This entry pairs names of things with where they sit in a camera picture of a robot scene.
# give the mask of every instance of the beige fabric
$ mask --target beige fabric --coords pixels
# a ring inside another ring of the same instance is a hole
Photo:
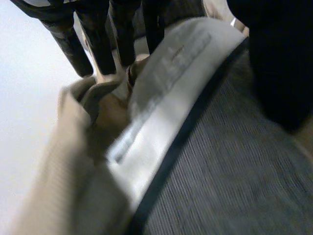
[[[202,4],[208,17],[225,21],[229,24],[234,21],[234,28],[238,29],[246,37],[249,36],[249,28],[233,16],[227,5],[227,0],[202,0]]]
[[[94,166],[89,157],[95,157],[98,163],[104,149],[128,124],[126,105],[114,95],[106,95],[100,101],[99,117],[91,126],[90,116],[77,98],[94,84],[95,79],[88,78],[61,91],[58,124],[42,171],[24,203],[27,206],[14,221],[14,235],[101,234],[118,219],[114,215],[127,208],[109,171],[103,165]],[[103,189],[114,195],[117,203],[106,205],[108,192]]]
[[[313,116],[294,134],[294,137],[313,164]]]

